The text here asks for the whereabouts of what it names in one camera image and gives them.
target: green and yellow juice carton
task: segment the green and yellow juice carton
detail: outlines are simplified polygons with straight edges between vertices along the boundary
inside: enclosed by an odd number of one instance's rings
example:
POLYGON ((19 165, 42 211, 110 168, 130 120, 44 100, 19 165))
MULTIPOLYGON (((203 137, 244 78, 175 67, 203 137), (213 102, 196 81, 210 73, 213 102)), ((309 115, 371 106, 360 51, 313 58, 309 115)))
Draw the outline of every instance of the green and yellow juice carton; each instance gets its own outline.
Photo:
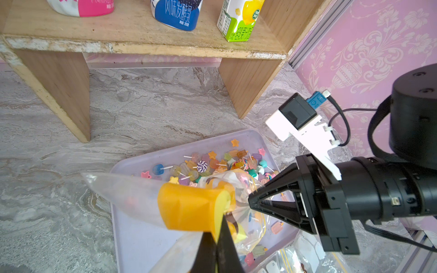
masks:
POLYGON ((228 41, 247 41, 264 0, 225 0, 217 27, 228 41))

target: wooden shelf leg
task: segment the wooden shelf leg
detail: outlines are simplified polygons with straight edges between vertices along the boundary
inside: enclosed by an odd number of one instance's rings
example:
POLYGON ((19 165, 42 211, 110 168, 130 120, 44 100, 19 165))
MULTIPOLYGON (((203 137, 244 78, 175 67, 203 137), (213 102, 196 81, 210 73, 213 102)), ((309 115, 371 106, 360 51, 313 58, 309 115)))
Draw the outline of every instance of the wooden shelf leg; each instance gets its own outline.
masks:
MULTIPOLYGON (((264 2, 260 16, 287 52, 286 59, 289 59, 330 2, 331 0, 264 2)), ((286 60, 222 59, 219 72, 240 118, 247 115, 285 63, 286 60)))
POLYGON ((81 141, 90 141, 90 72, 80 52, 5 50, 3 57, 81 141))
POLYGON ((284 60, 222 59, 218 70, 239 118, 252 109, 284 63, 284 60))

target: blue connector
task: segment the blue connector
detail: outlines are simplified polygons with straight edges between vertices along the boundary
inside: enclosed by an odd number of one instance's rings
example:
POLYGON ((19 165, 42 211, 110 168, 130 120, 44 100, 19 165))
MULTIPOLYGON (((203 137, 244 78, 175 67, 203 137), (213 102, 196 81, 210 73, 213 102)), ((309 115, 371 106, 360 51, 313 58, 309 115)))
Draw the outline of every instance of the blue connector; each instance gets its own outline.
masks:
POLYGON ((312 94, 311 98, 307 99, 306 102, 315 110, 319 108, 326 101, 326 98, 322 93, 316 91, 312 94))

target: yogurt bottle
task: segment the yogurt bottle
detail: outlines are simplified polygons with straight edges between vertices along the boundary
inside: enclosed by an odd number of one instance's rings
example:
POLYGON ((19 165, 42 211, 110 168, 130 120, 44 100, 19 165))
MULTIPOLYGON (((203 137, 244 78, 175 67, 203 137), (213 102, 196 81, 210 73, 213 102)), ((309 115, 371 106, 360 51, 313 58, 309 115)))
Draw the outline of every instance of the yogurt bottle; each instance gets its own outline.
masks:
POLYGON ((114 0, 47 0, 57 12, 76 17, 106 15, 114 11, 114 0))
POLYGON ((203 0, 150 0, 153 17, 177 29, 196 28, 203 0))

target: blue yogurt bottle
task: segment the blue yogurt bottle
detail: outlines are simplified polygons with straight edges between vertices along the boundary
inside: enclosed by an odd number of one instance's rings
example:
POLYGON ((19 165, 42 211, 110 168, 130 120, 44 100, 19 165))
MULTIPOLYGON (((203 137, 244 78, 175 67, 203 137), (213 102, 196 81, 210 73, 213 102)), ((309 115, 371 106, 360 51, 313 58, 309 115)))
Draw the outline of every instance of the blue yogurt bottle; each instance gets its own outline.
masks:
POLYGON ((153 17, 168 26, 192 31, 203 0, 150 0, 153 17))

